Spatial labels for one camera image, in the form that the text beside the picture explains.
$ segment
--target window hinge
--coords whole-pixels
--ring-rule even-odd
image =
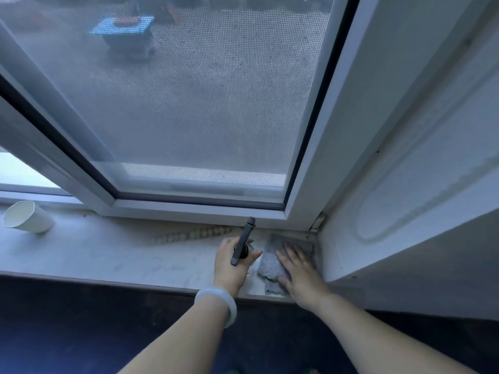
[[[310,232],[318,232],[319,227],[326,218],[326,214],[321,212],[317,218],[315,218],[314,223],[312,223],[312,226],[310,227],[309,231]]]

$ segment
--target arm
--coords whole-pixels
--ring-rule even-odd
[[[397,331],[332,294],[298,246],[278,258],[291,275],[279,278],[296,303],[317,315],[336,335],[359,374],[473,373],[433,348]]]
[[[248,267],[261,255],[261,251],[253,251],[232,266],[231,257],[238,240],[224,239],[215,258],[213,286],[225,289],[233,298],[246,280]],[[215,295],[204,295],[120,374],[209,373],[228,315],[224,301]]]

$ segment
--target bracelet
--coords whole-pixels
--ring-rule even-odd
[[[194,304],[196,304],[196,302],[199,301],[199,299],[201,299],[201,297],[205,294],[216,295],[225,303],[227,303],[228,309],[231,312],[231,317],[227,320],[224,328],[230,326],[235,321],[235,317],[238,315],[238,308],[235,305],[234,299],[224,289],[220,289],[218,287],[209,287],[208,289],[198,291],[196,297],[194,298]]]

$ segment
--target cleaning cloth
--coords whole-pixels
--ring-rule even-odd
[[[278,234],[271,234],[264,253],[261,256],[260,266],[257,272],[264,278],[266,293],[287,294],[287,290],[284,289],[277,280],[278,277],[281,276],[288,279],[291,279],[291,277],[275,255],[276,251],[280,251],[285,257],[289,258],[284,249],[284,243],[288,243],[290,247],[299,245],[303,254],[309,258],[314,268],[316,267],[314,243],[312,241],[292,239]]]

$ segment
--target blue tabletop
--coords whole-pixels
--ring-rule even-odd
[[[141,16],[140,22],[137,25],[119,27],[114,25],[114,17],[107,17],[100,21],[90,33],[96,35],[143,34],[153,21],[153,16]]]

